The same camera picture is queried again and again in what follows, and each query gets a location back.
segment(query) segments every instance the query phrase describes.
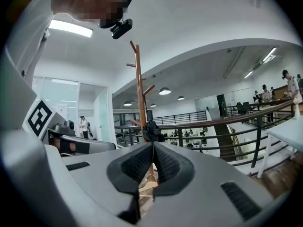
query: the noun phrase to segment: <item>black mesh pad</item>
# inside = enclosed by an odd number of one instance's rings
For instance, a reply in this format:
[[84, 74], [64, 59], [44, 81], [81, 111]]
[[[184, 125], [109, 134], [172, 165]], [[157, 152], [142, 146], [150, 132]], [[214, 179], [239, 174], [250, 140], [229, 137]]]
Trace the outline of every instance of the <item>black mesh pad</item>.
[[137, 195], [138, 185], [151, 164], [152, 144], [147, 143], [112, 161], [107, 167], [107, 176], [118, 191]]
[[153, 192], [154, 197], [178, 194], [194, 178], [193, 163], [158, 142], [154, 143], [153, 161], [158, 169], [160, 183]]
[[194, 165], [189, 159], [155, 142], [154, 146], [147, 143], [112, 161], [107, 167], [107, 176], [118, 191], [136, 196], [138, 185], [153, 162], [158, 169], [160, 183], [154, 196], [179, 193], [195, 175]]

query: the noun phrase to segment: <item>wooden floor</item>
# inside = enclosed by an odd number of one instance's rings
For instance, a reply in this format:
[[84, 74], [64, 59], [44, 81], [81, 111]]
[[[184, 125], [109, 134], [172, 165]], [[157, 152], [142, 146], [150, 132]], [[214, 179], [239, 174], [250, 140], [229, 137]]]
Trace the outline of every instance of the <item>wooden floor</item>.
[[303, 154], [297, 152], [294, 159], [287, 160], [283, 164], [264, 172], [260, 179], [256, 176], [252, 179], [263, 185], [273, 198], [277, 198], [281, 194], [292, 190], [302, 168]]

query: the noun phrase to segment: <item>white shirt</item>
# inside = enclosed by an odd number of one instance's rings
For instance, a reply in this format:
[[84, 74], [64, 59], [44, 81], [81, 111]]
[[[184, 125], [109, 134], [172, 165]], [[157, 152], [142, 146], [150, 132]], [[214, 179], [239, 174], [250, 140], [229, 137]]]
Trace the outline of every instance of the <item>white shirt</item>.
[[53, 13], [51, 0], [32, 0], [12, 28], [0, 56], [0, 117], [2, 127], [20, 129], [36, 94], [31, 88], [41, 40]]
[[262, 94], [262, 99], [263, 102], [269, 102], [271, 99], [273, 98], [271, 92], [269, 90], [267, 90], [266, 92], [264, 91]]
[[20, 74], [24, 70], [25, 80], [30, 85], [33, 80], [33, 72], [28, 78], [27, 71], [33, 61], [35, 61], [33, 67], [36, 66], [39, 59], [36, 58], [36, 55], [41, 40], [54, 17], [51, 10], [51, 1], [32, 0], [18, 18], [5, 44], [6, 56], [10, 58], [10, 62]]
[[[293, 77], [291, 80], [287, 81], [288, 90], [292, 92], [292, 95], [294, 95], [296, 90], [299, 90], [299, 84], [297, 78]], [[300, 94], [300, 91], [297, 93], [296, 98], [299, 99], [299, 101], [302, 101], [302, 96]]]
[[86, 119], [83, 120], [83, 121], [81, 121], [80, 127], [82, 128], [82, 131], [87, 131], [88, 130], [87, 129], [87, 120]]

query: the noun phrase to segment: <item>desk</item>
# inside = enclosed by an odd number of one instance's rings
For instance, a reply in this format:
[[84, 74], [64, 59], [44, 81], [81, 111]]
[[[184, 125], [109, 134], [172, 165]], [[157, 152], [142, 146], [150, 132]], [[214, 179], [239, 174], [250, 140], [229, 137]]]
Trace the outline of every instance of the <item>desk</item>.
[[302, 129], [303, 129], [303, 115], [300, 115], [299, 119], [290, 119], [287, 120], [275, 127], [272, 127], [265, 131], [268, 134], [266, 152], [263, 158], [262, 166], [259, 169], [257, 177], [260, 178], [265, 169], [266, 161], [269, 156], [270, 148], [271, 148], [271, 140], [273, 137], [278, 140], [285, 142], [289, 146], [293, 147], [293, 151], [290, 155], [291, 159], [294, 156], [294, 151], [297, 149], [300, 152], [303, 152], [303, 137], [302, 137]]

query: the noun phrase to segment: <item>black vent slot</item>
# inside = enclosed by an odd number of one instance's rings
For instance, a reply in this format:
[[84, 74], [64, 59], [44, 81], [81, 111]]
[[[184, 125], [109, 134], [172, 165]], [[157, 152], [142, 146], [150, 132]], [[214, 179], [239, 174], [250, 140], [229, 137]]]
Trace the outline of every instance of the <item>black vent slot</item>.
[[261, 208], [235, 182], [223, 183], [221, 188], [244, 220], [250, 219], [261, 211]]
[[87, 161], [83, 161], [83, 162], [79, 162], [76, 164], [71, 164], [71, 165], [67, 165], [66, 168], [69, 171], [73, 171], [73, 170], [77, 170], [86, 166], [90, 166], [90, 163], [88, 163]]

